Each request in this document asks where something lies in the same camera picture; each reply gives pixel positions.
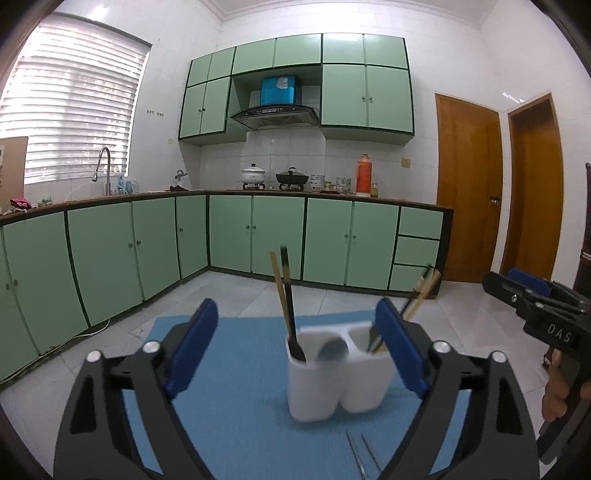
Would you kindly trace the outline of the person's right hand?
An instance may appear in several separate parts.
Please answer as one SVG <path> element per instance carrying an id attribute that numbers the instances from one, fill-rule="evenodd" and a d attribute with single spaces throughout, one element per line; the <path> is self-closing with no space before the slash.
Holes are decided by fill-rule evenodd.
<path id="1" fill-rule="evenodd" d="M 570 387 L 560 371 L 561 360 L 562 353 L 554 349 L 548 367 L 549 378 L 542 399 L 542 416 L 547 422 L 562 418 L 568 410 L 566 399 L 570 393 Z"/>

